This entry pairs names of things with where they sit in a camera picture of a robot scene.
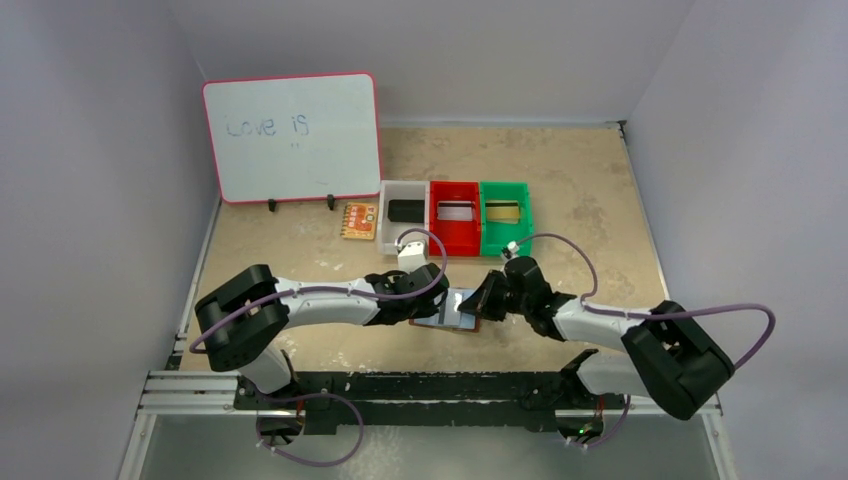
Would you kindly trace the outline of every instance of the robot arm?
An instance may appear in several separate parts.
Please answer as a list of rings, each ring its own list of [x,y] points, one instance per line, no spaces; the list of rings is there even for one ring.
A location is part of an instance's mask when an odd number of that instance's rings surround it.
[[[459,306],[465,313],[502,321],[523,315],[539,335],[584,341],[627,355],[588,353],[576,368],[578,384],[589,393],[651,397],[663,410],[688,420],[734,373],[733,363],[692,318],[649,321],[632,315],[684,312],[675,302],[652,309],[594,305],[620,317],[587,309],[576,295],[554,292],[532,257],[515,257],[503,271],[492,270]]]
[[[420,290],[440,271],[432,263],[424,264],[423,244],[406,248],[421,252],[412,260],[401,252],[400,266],[408,271],[392,270],[349,282],[298,282],[274,277],[267,265],[249,267],[197,302],[195,313],[202,334],[247,304],[275,293],[281,298],[244,312],[204,340],[211,369],[237,370],[261,392],[273,393],[293,380],[290,361],[272,345],[283,330],[321,323],[395,325],[436,314],[449,286],[445,277],[421,295],[391,298]],[[285,295],[283,301],[282,294],[287,292],[294,293]]]

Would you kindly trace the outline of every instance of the plastic bin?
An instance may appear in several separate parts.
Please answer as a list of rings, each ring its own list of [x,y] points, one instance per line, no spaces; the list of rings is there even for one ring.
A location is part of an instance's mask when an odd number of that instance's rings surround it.
[[[486,221],[487,200],[513,200],[518,202],[520,218],[518,223]],[[533,234],[533,209],[530,203],[530,191],[526,183],[480,182],[480,217],[482,221],[482,240],[480,255],[498,256],[511,241],[521,240]],[[521,245],[519,255],[529,255],[533,241]]]
[[[439,220],[438,205],[445,201],[471,202],[471,221]],[[445,244],[448,255],[480,255],[480,187],[476,182],[430,182],[430,231]],[[439,247],[430,241],[430,255]]]
[[[423,200],[424,223],[390,222],[389,201],[391,200]],[[430,182],[383,180],[380,184],[380,218],[377,219],[377,251],[383,255],[397,255],[395,239],[398,235],[412,227],[429,230],[429,205]],[[404,237],[403,241],[425,241],[428,238],[423,233],[410,233]]]

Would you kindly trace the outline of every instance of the beige table surface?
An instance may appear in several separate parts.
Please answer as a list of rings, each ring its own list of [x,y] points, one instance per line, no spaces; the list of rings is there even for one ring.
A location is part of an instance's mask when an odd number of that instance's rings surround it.
[[[389,128],[381,137],[386,179],[527,182],[536,231],[571,238],[597,266],[595,301],[638,307],[663,299],[617,131]],[[266,205],[222,205],[198,298],[254,263],[269,264],[276,276],[310,282],[338,282],[394,268],[394,257],[379,255],[374,242],[340,238],[342,210],[331,212],[323,201],[284,203],[275,214]],[[579,294],[590,288],[588,269],[567,245],[536,240],[533,256],[555,290]],[[499,265],[496,258],[451,257],[446,274],[451,286],[476,288],[489,268]],[[189,341],[198,335],[192,318]],[[587,345],[542,338],[521,317],[484,321],[479,333],[407,324],[317,325],[286,330],[275,344],[301,371],[559,370]],[[186,352],[181,369],[209,366],[204,356]]]

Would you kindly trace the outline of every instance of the gray wall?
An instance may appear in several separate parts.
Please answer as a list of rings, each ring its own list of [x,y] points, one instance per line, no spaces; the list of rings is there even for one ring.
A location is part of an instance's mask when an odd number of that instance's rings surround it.
[[[760,301],[722,390],[742,478],[845,478],[848,4],[698,0],[630,119],[674,297]],[[738,357],[763,318],[704,320]]]
[[[171,0],[210,79],[370,70],[384,121],[627,117],[693,0]]]
[[[3,478],[114,478],[216,181],[159,0],[0,0]]]

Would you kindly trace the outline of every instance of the green bin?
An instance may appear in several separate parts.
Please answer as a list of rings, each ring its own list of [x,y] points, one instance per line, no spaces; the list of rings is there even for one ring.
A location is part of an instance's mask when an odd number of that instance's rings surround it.
[[[507,200],[518,203],[518,223],[489,222],[486,219],[486,201]],[[530,191],[526,183],[480,182],[480,216],[482,217],[482,239],[480,255],[498,256],[509,242],[521,240],[533,234],[533,209]],[[532,240],[521,245],[519,255],[530,255]]]

